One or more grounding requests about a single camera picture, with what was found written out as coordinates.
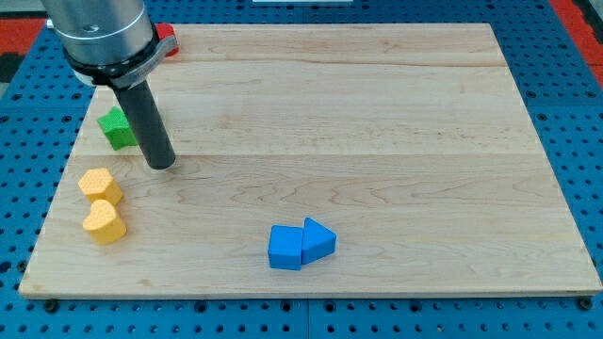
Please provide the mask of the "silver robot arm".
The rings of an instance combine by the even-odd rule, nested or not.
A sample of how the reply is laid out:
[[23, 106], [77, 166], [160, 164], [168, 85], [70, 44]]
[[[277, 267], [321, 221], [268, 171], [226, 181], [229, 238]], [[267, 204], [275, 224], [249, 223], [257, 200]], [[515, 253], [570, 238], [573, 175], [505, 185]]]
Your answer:
[[142, 0], [42, 0], [75, 76], [88, 86], [131, 89], [168, 53]]

